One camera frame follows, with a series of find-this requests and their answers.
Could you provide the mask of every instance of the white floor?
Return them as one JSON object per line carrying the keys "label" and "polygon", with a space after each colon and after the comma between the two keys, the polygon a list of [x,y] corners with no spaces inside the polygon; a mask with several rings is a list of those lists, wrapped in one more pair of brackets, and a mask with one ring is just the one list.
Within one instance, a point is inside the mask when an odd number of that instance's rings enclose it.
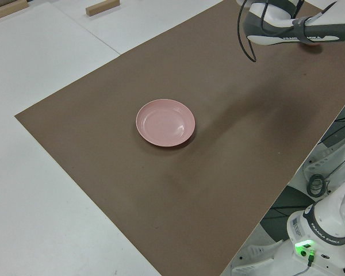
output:
{"label": "white floor", "polygon": [[0,275],[159,275],[14,115],[220,0],[97,2],[0,19]]}

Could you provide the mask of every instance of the brown mat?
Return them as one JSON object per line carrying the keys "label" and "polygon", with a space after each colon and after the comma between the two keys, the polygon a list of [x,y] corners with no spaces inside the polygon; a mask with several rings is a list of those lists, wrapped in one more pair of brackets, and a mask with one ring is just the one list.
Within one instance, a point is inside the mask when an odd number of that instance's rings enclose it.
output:
{"label": "brown mat", "polygon": [[[255,46],[254,64],[238,11],[224,1],[16,116],[163,276],[220,275],[345,104],[345,43]],[[157,98],[195,115],[185,147],[139,136]]]}

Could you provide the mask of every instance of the pink plate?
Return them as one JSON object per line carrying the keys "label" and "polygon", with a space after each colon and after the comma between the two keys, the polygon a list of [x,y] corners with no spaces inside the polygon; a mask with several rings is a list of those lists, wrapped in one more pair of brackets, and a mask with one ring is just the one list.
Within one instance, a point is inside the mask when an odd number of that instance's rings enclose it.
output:
{"label": "pink plate", "polygon": [[144,105],[136,119],[139,133],[161,147],[179,145],[193,134],[196,122],[191,111],[171,99],[157,99]]}

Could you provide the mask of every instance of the gray cable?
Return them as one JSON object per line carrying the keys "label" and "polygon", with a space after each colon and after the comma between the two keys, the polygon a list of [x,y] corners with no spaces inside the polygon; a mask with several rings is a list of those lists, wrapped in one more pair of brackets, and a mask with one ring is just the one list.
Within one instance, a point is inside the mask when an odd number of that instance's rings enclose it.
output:
{"label": "gray cable", "polygon": [[298,275],[300,275],[300,274],[306,273],[306,272],[308,271],[309,268],[310,268],[310,266],[308,266],[308,267],[306,268],[306,270],[304,270],[304,271],[302,271],[302,272],[299,272],[299,273],[295,274],[294,276],[298,276]]}

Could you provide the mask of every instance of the wooden block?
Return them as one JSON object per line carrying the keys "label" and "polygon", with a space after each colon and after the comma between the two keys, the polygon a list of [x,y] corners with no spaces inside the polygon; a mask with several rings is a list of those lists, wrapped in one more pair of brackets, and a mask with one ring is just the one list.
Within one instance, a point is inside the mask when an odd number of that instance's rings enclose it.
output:
{"label": "wooden block", "polygon": [[19,10],[29,7],[26,0],[16,0],[13,3],[4,5],[0,7],[0,18],[7,16],[9,14],[15,13]]}
{"label": "wooden block", "polygon": [[94,16],[95,14],[102,13],[105,10],[112,9],[113,7],[119,6],[120,0],[105,0],[101,3],[95,4],[93,6],[86,8],[86,13],[89,16]]}

